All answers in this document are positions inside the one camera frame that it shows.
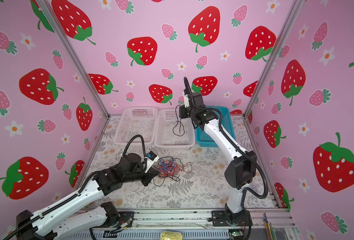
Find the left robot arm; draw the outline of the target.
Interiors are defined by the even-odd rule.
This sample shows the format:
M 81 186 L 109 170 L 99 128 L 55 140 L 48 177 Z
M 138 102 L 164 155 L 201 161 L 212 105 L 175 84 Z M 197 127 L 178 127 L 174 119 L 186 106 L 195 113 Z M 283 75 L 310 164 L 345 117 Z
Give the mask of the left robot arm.
M 127 143 L 118 164 L 101 171 L 92 172 L 81 187 L 53 204 L 34 213 L 26 210 L 17 216 L 16 229 L 5 237 L 6 240 L 28 232 L 36 239 L 45 239 L 58 224 L 82 207 L 107 196 L 122 187 L 124 183 L 140 181 L 149 185 L 159 171 L 152 167 L 158 156 L 146 153 L 142 135 L 135 135 Z

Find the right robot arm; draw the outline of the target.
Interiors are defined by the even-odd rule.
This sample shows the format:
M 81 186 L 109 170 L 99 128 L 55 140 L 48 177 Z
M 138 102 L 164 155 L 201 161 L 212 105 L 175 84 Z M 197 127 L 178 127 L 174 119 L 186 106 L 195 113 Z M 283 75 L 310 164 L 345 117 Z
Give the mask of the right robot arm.
M 257 155 L 241 147 L 226 131 L 221 111 L 206 107 L 202 94 L 192 92 L 186 77 L 184 84 L 184 104 L 179 110 L 180 118 L 189 118 L 195 129 L 199 128 L 210 136 L 229 163 L 225 178 L 230 186 L 230 194 L 223 219 L 231 226 L 244 222 L 251 227 L 251 214 L 245 207 L 247 192 L 258 199 L 265 199 L 269 193 L 268 181 L 257 163 Z

